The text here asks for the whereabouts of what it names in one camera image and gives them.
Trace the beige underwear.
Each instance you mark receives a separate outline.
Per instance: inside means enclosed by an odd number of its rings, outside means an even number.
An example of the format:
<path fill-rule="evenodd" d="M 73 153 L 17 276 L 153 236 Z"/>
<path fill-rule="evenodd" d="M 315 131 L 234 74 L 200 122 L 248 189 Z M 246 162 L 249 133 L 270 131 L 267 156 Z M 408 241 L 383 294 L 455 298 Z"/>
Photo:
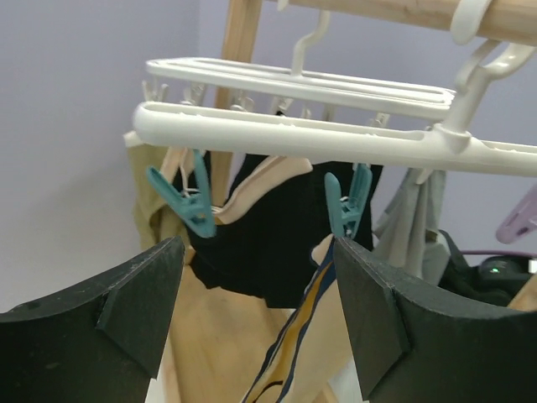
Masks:
<path fill-rule="evenodd" d="M 224 290 L 208 289 L 190 267 L 195 250 L 190 230 L 149 184 L 153 166 L 175 189 L 195 189 L 192 151 L 187 148 L 142 144 L 135 132 L 123 137 L 137 189 L 134 219 L 144 248 L 180 236 L 185 242 L 185 273 L 181 281 L 164 354 L 168 401 L 237 402 L 261 364 L 292 308 L 269 308 L 265 300 Z M 203 160 L 216 192 L 213 211 L 223 207 L 240 170 L 223 162 L 217 152 L 206 151 Z"/>

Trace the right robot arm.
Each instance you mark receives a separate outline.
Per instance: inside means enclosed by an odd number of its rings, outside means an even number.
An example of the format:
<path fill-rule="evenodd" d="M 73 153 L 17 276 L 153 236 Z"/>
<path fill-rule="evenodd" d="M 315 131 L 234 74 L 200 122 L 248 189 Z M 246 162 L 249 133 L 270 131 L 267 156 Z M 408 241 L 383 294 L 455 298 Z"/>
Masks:
<path fill-rule="evenodd" d="M 533 275 L 536 257 L 526 253 L 461 251 L 448 232 L 441 230 L 450 258 L 439 287 L 474 301 L 507 306 Z"/>

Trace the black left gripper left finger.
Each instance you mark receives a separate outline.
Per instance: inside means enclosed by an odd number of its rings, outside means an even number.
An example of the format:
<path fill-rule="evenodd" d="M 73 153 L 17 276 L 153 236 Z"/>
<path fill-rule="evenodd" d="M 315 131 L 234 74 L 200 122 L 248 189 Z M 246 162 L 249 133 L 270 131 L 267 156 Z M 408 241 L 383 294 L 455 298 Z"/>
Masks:
<path fill-rule="evenodd" d="M 167 238 L 1 315 L 3 402 L 143 402 L 159 372 L 185 246 Z"/>

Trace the grey underwear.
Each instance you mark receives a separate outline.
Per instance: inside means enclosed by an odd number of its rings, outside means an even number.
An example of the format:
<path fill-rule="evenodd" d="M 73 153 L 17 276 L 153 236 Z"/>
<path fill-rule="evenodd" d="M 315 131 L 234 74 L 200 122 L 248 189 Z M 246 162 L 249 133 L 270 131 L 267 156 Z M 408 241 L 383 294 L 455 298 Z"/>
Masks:
<path fill-rule="evenodd" d="M 377 221 L 373 254 L 432 285 L 438 285 L 450 258 L 439 224 L 446 172 L 435 170 L 421 184 L 421 171 L 409 169 Z"/>

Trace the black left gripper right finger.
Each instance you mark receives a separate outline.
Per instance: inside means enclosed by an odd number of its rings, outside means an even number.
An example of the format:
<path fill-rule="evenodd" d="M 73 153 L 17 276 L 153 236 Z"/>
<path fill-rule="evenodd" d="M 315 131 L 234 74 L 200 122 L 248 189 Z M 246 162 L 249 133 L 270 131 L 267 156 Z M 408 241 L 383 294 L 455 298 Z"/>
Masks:
<path fill-rule="evenodd" d="M 333 258 L 364 400 L 535 401 L 535 280 L 502 307 L 431 285 L 347 238 Z"/>

